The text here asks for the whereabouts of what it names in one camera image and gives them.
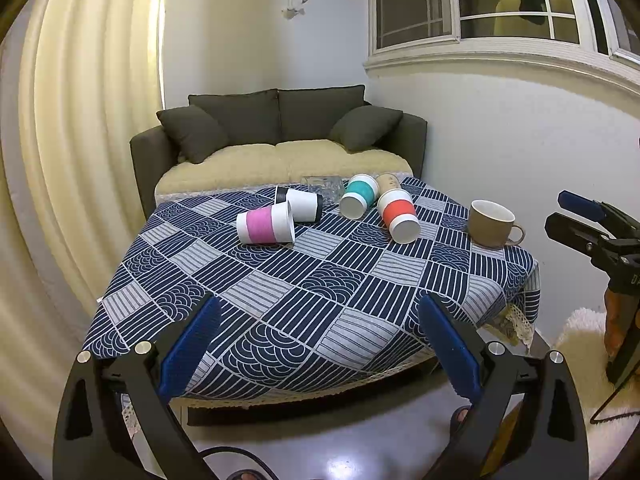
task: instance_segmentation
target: gray pillow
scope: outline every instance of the gray pillow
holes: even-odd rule
[[[335,123],[364,104],[364,85],[280,90],[282,140],[328,139]]]
[[[164,132],[193,164],[200,164],[229,144],[228,135],[218,121],[197,106],[160,110],[156,116]]]
[[[189,104],[216,118],[232,146],[280,142],[280,109],[276,89],[237,95],[190,95]]]
[[[402,110],[379,106],[354,108],[335,123],[329,139],[340,142],[350,152],[360,152],[398,126],[403,114]]]

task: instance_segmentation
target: metal screw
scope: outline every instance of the metal screw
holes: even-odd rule
[[[91,352],[89,352],[88,350],[82,350],[79,354],[78,357],[76,358],[76,360],[79,363],[85,363],[87,362],[89,359],[91,359]]]
[[[136,354],[144,355],[151,350],[151,343],[149,341],[140,341],[136,345]]]
[[[549,353],[549,359],[559,365],[562,361],[564,361],[564,356],[557,350],[553,350]]]
[[[506,350],[504,345],[497,341],[491,341],[486,347],[488,351],[491,352],[493,355],[502,355]]]

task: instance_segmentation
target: mug handle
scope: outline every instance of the mug handle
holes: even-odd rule
[[[522,243],[522,241],[524,240],[524,237],[527,235],[526,231],[523,229],[522,226],[520,226],[520,225],[518,225],[516,223],[514,223],[513,226],[517,227],[518,229],[520,229],[522,231],[522,236],[516,242],[514,242],[513,240],[509,240],[507,238],[507,241],[504,243],[507,247],[511,247],[511,246],[514,246],[514,245],[520,245]]]

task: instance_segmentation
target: floor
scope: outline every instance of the floor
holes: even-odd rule
[[[280,480],[418,480],[447,445],[451,413],[464,404],[468,401],[455,394],[442,371],[429,374],[425,368],[397,388],[289,420],[190,427],[186,410],[178,416],[198,450],[242,447]],[[162,476],[144,437],[138,434],[134,443],[146,468]],[[211,456],[207,463],[222,480],[243,468],[261,470],[230,453]]]

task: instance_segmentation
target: couch armrest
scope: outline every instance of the couch armrest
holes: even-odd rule
[[[404,114],[396,129],[376,143],[377,148],[404,158],[417,178],[422,176],[426,145],[427,121],[410,114]]]
[[[162,126],[137,134],[129,145],[142,210],[145,218],[149,218],[156,209],[156,184],[178,163],[178,149]]]

